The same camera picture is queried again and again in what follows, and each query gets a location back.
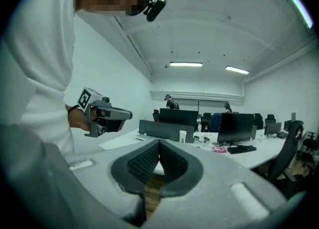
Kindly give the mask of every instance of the fluorescent light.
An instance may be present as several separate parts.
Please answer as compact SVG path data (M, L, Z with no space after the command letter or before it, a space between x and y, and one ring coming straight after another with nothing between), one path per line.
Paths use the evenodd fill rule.
M235 72L242 73L242 74L245 74L245 75L249 74L249 72L246 71L246 70L243 70L243 69L240 69L240 68L236 68L236 67L231 67L231 66L227 66L226 70L235 71Z
M179 66L179 67L201 67L203 63L197 62L171 62L171 66Z
M298 10L300 11L300 13L302 14L303 18L305 19L308 28L311 28L312 25L314 24L313 21L310 18L309 13L307 12L305 6L303 5L303 3L300 0L292 0L296 7L298 8Z

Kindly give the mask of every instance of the person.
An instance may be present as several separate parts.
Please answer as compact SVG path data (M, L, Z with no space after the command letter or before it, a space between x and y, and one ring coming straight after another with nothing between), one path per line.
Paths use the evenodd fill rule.
M171 98L171 96L169 94L165 96L165 101L167 101L167 103L166 103L167 109L176 109L175 101Z
M149 1L21 0L0 41L1 55L12 59L36 90L20 127L44 142L56 144L63 155L72 155L74 140L70 128L89 131L82 110L74 109L68 115L70 106L65 104L63 94L73 71L75 13L83 9L133 16L146 9ZM93 111L91 119L96 117Z
M231 107L230 107L230 105L229 105L229 102L226 102L226 104L225 104L225 109L226 109L226 111L225 111L225 113L232 113L233 111L231 110Z

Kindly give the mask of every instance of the black wristband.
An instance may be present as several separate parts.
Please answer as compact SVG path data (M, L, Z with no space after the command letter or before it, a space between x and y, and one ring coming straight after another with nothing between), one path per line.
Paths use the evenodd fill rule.
M68 109L68 115L71 113L71 111L72 111L73 109L78 108L78 107L79 107L79 105L75 105L75 106L69 108L69 109Z

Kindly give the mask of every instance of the keyboard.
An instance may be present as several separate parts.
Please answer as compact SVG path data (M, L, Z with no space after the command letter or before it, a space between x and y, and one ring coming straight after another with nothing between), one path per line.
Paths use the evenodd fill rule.
M256 151L257 148L255 148L253 146L238 146L238 147L229 147L229 148L227 148L227 150L231 155L235 155L235 154Z
M280 139L285 139L287 136L288 134L286 132L281 132L277 134L277 138L280 138Z

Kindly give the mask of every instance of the hand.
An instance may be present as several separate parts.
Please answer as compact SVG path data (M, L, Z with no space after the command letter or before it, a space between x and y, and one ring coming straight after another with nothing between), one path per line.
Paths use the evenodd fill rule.
M94 121L97 118L96 110L91 110L91 120ZM90 125L85 121L84 112L81 109L73 109L68 115L68 120L71 128L79 128L84 131L90 131Z

